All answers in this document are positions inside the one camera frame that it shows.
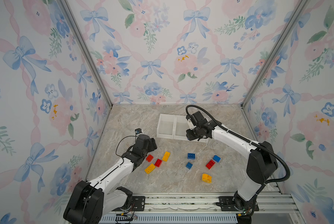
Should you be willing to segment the small red lego brick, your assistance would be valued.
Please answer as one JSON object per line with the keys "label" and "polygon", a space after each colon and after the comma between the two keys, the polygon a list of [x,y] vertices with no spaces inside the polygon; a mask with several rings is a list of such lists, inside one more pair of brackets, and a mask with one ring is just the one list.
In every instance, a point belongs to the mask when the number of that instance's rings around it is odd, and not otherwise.
{"label": "small red lego brick", "polygon": [[147,158],[146,158],[146,160],[148,162],[151,162],[153,159],[154,159],[154,157],[152,155],[148,155]]}

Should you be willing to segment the small blue lego brick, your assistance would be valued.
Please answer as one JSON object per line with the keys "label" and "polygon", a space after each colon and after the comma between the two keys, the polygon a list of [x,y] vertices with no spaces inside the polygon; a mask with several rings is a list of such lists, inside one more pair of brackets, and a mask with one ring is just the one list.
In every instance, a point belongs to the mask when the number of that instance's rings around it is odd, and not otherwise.
{"label": "small blue lego brick", "polygon": [[213,156],[213,160],[214,160],[215,162],[220,162],[221,158],[220,158],[219,156],[217,156],[217,155],[214,155],[214,156]]}

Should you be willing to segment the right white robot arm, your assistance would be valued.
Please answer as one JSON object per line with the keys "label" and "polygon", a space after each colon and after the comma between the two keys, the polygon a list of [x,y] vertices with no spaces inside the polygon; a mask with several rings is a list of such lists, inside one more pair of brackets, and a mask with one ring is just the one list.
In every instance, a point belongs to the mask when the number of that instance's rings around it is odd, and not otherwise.
{"label": "right white robot arm", "polygon": [[215,119],[208,121],[201,112],[188,114],[186,120],[190,126],[186,131],[189,141],[214,139],[233,148],[247,159],[246,178],[234,194],[232,204],[239,211],[254,209],[257,195],[265,188],[266,181],[278,168],[276,158],[261,149],[264,147],[272,152],[271,145],[267,142],[252,141]]}

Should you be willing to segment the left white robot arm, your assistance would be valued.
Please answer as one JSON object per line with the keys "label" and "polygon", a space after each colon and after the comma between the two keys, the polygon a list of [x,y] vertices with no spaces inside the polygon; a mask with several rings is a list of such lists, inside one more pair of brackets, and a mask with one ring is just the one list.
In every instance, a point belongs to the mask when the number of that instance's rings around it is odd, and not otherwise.
{"label": "left white robot arm", "polygon": [[132,210],[133,193],[124,187],[112,190],[124,177],[138,168],[156,150],[154,138],[139,134],[118,162],[91,181],[80,181],[74,188],[63,218],[71,224],[97,224],[116,209]]}

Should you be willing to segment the yellow lego brick lower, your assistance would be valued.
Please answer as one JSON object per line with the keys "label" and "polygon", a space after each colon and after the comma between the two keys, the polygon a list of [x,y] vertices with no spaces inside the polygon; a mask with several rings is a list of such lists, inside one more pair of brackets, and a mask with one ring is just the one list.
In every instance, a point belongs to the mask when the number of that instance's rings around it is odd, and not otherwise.
{"label": "yellow lego brick lower", "polygon": [[147,174],[150,174],[152,171],[155,170],[155,168],[156,168],[156,166],[155,166],[154,164],[151,163],[151,164],[145,169],[145,172],[146,172]]}

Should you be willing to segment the white middle plastic bin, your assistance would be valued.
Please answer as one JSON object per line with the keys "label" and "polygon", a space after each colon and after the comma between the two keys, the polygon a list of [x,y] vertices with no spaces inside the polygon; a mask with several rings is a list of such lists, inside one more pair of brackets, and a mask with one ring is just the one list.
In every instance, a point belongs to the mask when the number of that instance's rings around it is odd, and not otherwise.
{"label": "white middle plastic bin", "polygon": [[176,127],[174,133],[175,140],[188,141],[187,130],[190,129],[188,121],[185,116],[176,115]]}

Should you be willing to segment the yellow lego brick upper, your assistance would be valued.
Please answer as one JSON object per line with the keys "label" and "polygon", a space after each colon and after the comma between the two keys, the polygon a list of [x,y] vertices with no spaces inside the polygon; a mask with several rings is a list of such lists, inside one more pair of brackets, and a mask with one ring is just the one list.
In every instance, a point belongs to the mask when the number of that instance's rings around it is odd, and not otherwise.
{"label": "yellow lego brick upper", "polygon": [[170,152],[165,152],[164,155],[163,155],[163,157],[162,157],[162,160],[163,160],[163,161],[168,161],[170,155],[171,155]]}

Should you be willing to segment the white left plastic bin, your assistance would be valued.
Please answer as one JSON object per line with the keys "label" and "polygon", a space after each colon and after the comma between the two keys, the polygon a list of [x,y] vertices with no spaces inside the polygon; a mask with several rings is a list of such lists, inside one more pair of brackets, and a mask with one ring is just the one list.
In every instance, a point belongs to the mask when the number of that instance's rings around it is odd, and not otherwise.
{"label": "white left plastic bin", "polygon": [[173,139],[174,120],[175,115],[159,115],[157,138]]}

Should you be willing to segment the small blue lego cube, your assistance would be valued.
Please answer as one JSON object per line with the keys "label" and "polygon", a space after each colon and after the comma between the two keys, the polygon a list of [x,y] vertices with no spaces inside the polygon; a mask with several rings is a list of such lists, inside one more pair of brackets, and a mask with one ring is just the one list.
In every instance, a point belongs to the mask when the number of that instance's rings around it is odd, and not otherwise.
{"label": "small blue lego cube", "polygon": [[193,166],[193,164],[192,164],[192,163],[190,163],[190,162],[188,162],[188,163],[186,164],[186,168],[188,168],[188,169],[191,169],[191,168],[192,168],[192,166]]}

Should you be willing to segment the yellow arched lego brick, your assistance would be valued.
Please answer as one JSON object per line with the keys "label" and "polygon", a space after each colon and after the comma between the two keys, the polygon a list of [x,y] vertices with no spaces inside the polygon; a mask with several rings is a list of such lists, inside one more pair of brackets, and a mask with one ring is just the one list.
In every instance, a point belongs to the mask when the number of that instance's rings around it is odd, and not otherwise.
{"label": "yellow arched lego brick", "polygon": [[212,183],[212,176],[208,174],[202,174],[201,180],[205,183]]}

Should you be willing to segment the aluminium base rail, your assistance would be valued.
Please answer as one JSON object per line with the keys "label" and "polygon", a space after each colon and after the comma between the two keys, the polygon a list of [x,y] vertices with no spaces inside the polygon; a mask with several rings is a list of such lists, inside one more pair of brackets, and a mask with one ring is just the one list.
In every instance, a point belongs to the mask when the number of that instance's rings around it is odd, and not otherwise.
{"label": "aluminium base rail", "polygon": [[304,224],[291,195],[262,192],[255,207],[239,211],[231,193],[134,194],[102,200],[73,198],[63,214],[66,224]]}

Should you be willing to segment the right aluminium corner post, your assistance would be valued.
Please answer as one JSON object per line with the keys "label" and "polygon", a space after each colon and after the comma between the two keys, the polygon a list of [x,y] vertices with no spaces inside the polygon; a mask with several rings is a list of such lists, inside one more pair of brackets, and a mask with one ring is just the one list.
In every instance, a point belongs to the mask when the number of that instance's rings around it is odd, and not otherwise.
{"label": "right aluminium corner post", "polygon": [[297,1],[297,4],[289,17],[289,21],[286,23],[286,25],[282,29],[279,39],[275,42],[273,48],[271,49],[270,54],[265,62],[265,65],[262,66],[260,73],[256,76],[256,79],[254,80],[253,84],[251,85],[251,88],[247,92],[246,97],[241,103],[242,109],[245,109],[248,107],[248,104],[251,102],[251,98],[253,97],[253,94],[255,93],[260,83],[264,79],[267,71],[271,67],[275,58],[278,56],[279,52],[282,50],[286,39],[291,35],[294,27],[296,26],[299,19],[303,15],[303,12],[305,11],[305,8],[307,7],[308,4],[309,4],[308,0]]}

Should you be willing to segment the aluminium corner post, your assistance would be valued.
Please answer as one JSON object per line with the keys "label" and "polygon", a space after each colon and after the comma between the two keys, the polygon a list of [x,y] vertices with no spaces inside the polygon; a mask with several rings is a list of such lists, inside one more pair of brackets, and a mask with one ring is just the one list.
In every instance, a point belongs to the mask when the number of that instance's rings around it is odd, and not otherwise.
{"label": "aluminium corner post", "polygon": [[107,90],[103,84],[103,80],[97,71],[97,67],[93,62],[93,58],[88,50],[87,44],[83,38],[83,34],[79,28],[79,25],[76,22],[76,19],[71,11],[68,1],[66,0],[57,0],[59,7],[62,10],[63,15],[66,17],[67,23],[72,29],[72,33],[75,36],[79,49],[82,51],[82,55],[85,58],[88,67],[92,72],[92,76],[95,78],[100,91],[102,92],[102,96],[107,102],[108,108],[112,109],[112,102],[108,96]]}
{"label": "aluminium corner post", "polygon": [[251,85],[251,88],[247,92],[246,97],[241,103],[242,109],[245,109],[248,107],[248,104],[251,102],[251,98],[253,97],[253,94],[255,93],[260,83],[264,79],[267,71],[271,67],[275,58],[278,56],[279,52],[282,50],[286,39],[291,35],[294,27],[296,26],[299,19],[303,15],[303,12],[305,11],[305,8],[307,7],[308,4],[309,4],[308,0],[297,1],[297,4],[289,17],[289,21],[286,23],[286,25],[282,29],[279,39],[275,42],[273,48],[271,49],[270,54],[265,62],[265,65],[262,66],[260,73],[256,76],[256,79],[254,80],[253,84]]}

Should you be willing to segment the left aluminium corner post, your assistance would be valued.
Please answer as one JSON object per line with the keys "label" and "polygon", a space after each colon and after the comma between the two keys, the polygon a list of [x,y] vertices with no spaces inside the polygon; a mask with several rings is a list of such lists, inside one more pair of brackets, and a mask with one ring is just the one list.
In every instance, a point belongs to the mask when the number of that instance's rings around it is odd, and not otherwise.
{"label": "left aluminium corner post", "polygon": [[82,55],[85,58],[88,67],[92,72],[92,76],[95,78],[100,91],[102,92],[102,96],[107,102],[108,108],[112,109],[112,102],[108,96],[107,90],[103,84],[103,80],[97,71],[97,67],[93,62],[93,58],[88,50],[87,44],[83,38],[83,34],[79,28],[79,25],[76,22],[76,19],[71,11],[68,1],[66,0],[57,0],[59,7],[62,10],[63,15],[66,17],[67,23],[72,29],[72,33],[75,36],[79,49],[82,51]]}

